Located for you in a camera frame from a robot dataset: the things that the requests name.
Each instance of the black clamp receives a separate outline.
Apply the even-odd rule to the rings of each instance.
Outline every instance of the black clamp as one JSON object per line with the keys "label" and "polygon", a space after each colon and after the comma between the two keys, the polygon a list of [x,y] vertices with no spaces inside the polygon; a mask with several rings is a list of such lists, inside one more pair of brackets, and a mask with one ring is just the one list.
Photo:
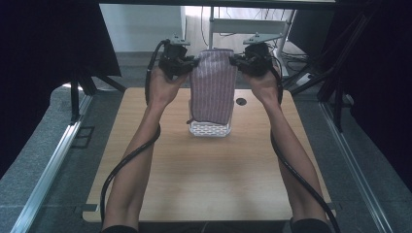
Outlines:
{"label": "black clamp", "polygon": [[160,56],[158,67],[172,80],[174,76],[181,76],[191,72],[199,63],[194,56],[185,56],[188,50],[180,44],[174,45],[167,41],[163,54]]}
{"label": "black clamp", "polygon": [[260,77],[273,67],[272,56],[266,43],[252,44],[245,48],[245,55],[231,56],[230,64],[244,74]]}

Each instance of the wrist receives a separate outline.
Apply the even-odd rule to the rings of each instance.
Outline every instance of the wrist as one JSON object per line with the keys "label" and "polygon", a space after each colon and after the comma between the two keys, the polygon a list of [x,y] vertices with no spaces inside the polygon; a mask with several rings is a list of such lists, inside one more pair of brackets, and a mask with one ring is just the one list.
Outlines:
{"label": "wrist", "polygon": [[166,107],[167,107],[167,104],[162,104],[160,102],[149,102],[147,111],[154,113],[154,114],[163,114]]}
{"label": "wrist", "polygon": [[276,99],[262,100],[261,104],[267,112],[282,111],[281,105]]}

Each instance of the wooden board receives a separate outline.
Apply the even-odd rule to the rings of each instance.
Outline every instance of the wooden board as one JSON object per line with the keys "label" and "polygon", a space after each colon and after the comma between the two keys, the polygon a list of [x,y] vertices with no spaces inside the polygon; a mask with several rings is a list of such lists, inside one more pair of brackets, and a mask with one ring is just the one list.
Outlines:
{"label": "wooden board", "polygon": [[[166,109],[162,133],[154,147],[152,172],[141,221],[285,220],[292,211],[271,148],[269,120],[250,90],[236,90],[231,132],[225,138],[195,137],[189,119],[189,89],[181,89]],[[327,202],[330,197],[319,172],[289,92],[283,111],[311,157]],[[101,187],[120,161],[145,111],[144,89],[130,88],[122,99],[87,204],[99,203]],[[98,210],[84,212],[87,221],[100,221]]]}

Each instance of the black cable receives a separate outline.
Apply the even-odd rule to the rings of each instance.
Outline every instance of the black cable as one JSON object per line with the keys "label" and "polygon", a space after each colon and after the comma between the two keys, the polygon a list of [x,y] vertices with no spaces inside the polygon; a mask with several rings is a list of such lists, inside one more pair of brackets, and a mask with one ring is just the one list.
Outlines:
{"label": "black cable", "polygon": [[279,72],[280,72],[280,74],[278,74],[279,75],[279,80],[277,82],[282,83],[282,78],[283,78],[282,63],[276,56],[272,56],[272,59],[274,59],[276,61],[277,67],[279,68]]}
{"label": "black cable", "polygon": [[273,20],[273,17],[275,16],[276,10],[277,10],[277,9],[273,9],[273,12],[272,12],[272,20]]}
{"label": "black cable", "polygon": [[308,56],[307,54],[305,54],[305,53],[302,53],[302,54],[298,54],[298,53],[288,53],[288,52],[285,52],[285,51],[282,51],[282,54],[284,54],[284,55],[289,55],[289,56]]}
{"label": "black cable", "polygon": [[231,15],[229,14],[229,11],[228,11],[228,7],[226,7],[226,13],[231,18]]}
{"label": "black cable", "polygon": [[260,8],[260,10],[257,12],[257,14],[255,15],[254,19],[257,18],[258,14],[261,12],[261,10],[263,10],[262,8]]}
{"label": "black cable", "polygon": [[264,16],[264,19],[267,19],[267,15],[269,15],[270,9],[266,9],[266,16]]}
{"label": "black cable", "polygon": [[203,7],[202,7],[202,11],[200,12],[200,30],[202,32],[203,42],[208,47],[209,45],[206,43],[205,36],[203,34]]}
{"label": "black cable", "polygon": [[282,11],[282,16],[281,16],[281,21],[282,21],[282,18],[283,18],[283,15],[285,14],[285,9]]}
{"label": "black cable", "polygon": [[275,46],[272,46],[271,44],[269,44],[269,43],[266,43],[266,45],[267,45],[267,47],[269,48],[269,49],[271,49],[271,51],[269,52],[270,54],[273,54],[273,51],[275,50]]}
{"label": "black cable", "polygon": [[293,81],[295,81],[297,78],[299,78],[300,74],[302,74],[305,70],[307,70],[310,67],[310,65],[307,63],[302,69],[300,69],[296,74],[290,76],[287,80],[283,81],[283,87],[284,89],[289,89],[293,85]]}
{"label": "black cable", "polygon": [[299,72],[301,69],[299,69],[299,70],[293,69],[292,66],[290,65],[291,63],[304,63],[304,64],[306,64],[306,63],[308,63],[308,62],[307,62],[307,61],[304,61],[304,60],[295,60],[295,61],[287,61],[287,62],[286,62],[286,66],[287,66],[290,70],[295,71],[295,72]]}
{"label": "black cable", "polygon": [[[278,72],[276,72],[276,70],[273,67],[270,68],[270,71],[272,72],[272,74],[275,76],[277,80],[276,83],[278,86],[278,101],[279,101],[279,104],[281,104],[282,97],[283,97],[282,95],[283,85],[281,82],[281,77],[279,76]],[[313,196],[313,198],[315,198],[315,200],[319,203],[322,209],[324,209],[324,211],[326,212],[327,216],[329,217],[333,225],[335,233],[340,233],[339,225],[337,224],[336,218],[334,217],[333,212],[331,211],[330,207],[327,205],[324,198],[322,198],[322,196],[319,195],[319,193],[315,190],[315,188],[313,188],[299,173],[297,173],[297,171],[294,170],[294,168],[290,165],[288,160],[283,156],[282,152],[280,151],[276,143],[276,140],[275,140],[275,137],[273,136],[272,131],[270,131],[270,142],[272,144],[273,150],[275,150],[275,153],[278,155],[279,160],[281,160],[281,162],[285,165],[288,171],[303,185],[304,188],[306,188],[306,190]]]}
{"label": "black cable", "polygon": [[[145,98],[146,98],[146,104],[149,103],[149,97],[150,97],[150,82],[151,82],[151,73],[152,73],[152,69],[155,66],[155,60],[157,57],[157,53],[158,50],[160,49],[160,47],[162,45],[165,45],[166,43],[169,43],[169,40],[164,40],[161,41],[157,47],[154,50],[154,53],[152,54],[152,59],[149,63],[148,66],[148,70],[146,73],[146,83],[145,83]],[[116,176],[116,174],[120,171],[121,168],[124,167],[124,165],[126,165],[128,162],[130,162],[134,157],[136,157],[137,155],[139,155],[143,150],[147,149],[148,147],[150,147],[151,145],[153,145],[155,143],[155,141],[158,139],[158,137],[160,136],[160,125],[158,126],[154,136],[145,144],[143,144],[142,146],[140,146],[138,149],[134,150],[132,153],[130,153],[128,156],[126,156],[124,159],[122,159],[120,161],[120,163],[113,169],[113,171],[109,174],[108,178],[106,179],[106,181],[103,184],[102,187],[102,191],[100,193],[100,218],[102,221],[102,224],[104,222],[104,218],[105,218],[105,212],[106,212],[106,208],[105,208],[105,202],[106,202],[106,192],[107,189],[109,188],[110,183],[112,182],[113,178]]]}
{"label": "black cable", "polygon": [[233,36],[233,35],[236,35],[237,33],[227,33],[226,35],[224,35],[224,34],[222,34],[222,33],[219,33],[219,35],[221,36],[221,37],[228,37],[228,36]]}
{"label": "black cable", "polygon": [[351,32],[351,29],[356,25],[357,21],[361,20],[361,17],[362,14],[359,13],[354,18],[354,20],[345,28],[345,30],[343,30],[343,32],[336,39],[333,40],[333,42],[328,46],[328,48],[325,51],[311,59],[313,63],[322,63],[322,60],[325,59],[325,57],[329,53],[334,52],[338,48],[340,41],[344,39],[345,35]]}
{"label": "black cable", "polygon": [[270,131],[270,142],[272,143],[272,148],[275,150],[278,158],[281,162],[285,165],[288,171],[306,188],[306,190],[312,195],[313,198],[321,205],[322,209],[326,212],[327,216],[329,217],[330,222],[332,223],[333,229],[335,233],[340,233],[339,225],[336,221],[333,212],[331,211],[330,207],[325,202],[324,198],[313,188],[293,167],[290,165],[288,160],[282,155],[281,151],[279,150],[278,145],[276,144],[275,137],[273,136],[273,132]]}

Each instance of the gray floor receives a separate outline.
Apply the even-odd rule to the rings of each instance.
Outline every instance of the gray floor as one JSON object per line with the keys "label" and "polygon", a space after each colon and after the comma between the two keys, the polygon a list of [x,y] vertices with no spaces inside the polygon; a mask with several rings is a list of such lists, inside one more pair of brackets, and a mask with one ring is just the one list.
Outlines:
{"label": "gray floor", "polygon": [[[133,66],[134,55],[120,54],[126,86],[142,86],[145,66]],[[100,90],[93,97],[86,119],[85,130],[94,129],[87,147],[84,139],[75,141],[57,174],[41,210],[31,225],[30,232],[98,232],[99,223],[82,220],[82,209],[91,188],[103,149],[108,140],[122,94],[99,80]],[[239,79],[237,86],[246,86]],[[294,97],[308,138],[316,154],[326,186],[337,212],[342,232],[378,232],[348,165],[327,126],[316,99],[318,86]],[[0,231],[9,232],[33,187],[39,180],[70,120],[70,92],[67,87],[57,89],[45,114],[15,164],[0,181]],[[360,130],[345,108],[342,116],[344,136],[359,163],[365,178],[381,204],[393,232],[412,232],[412,195],[396,172]]]}

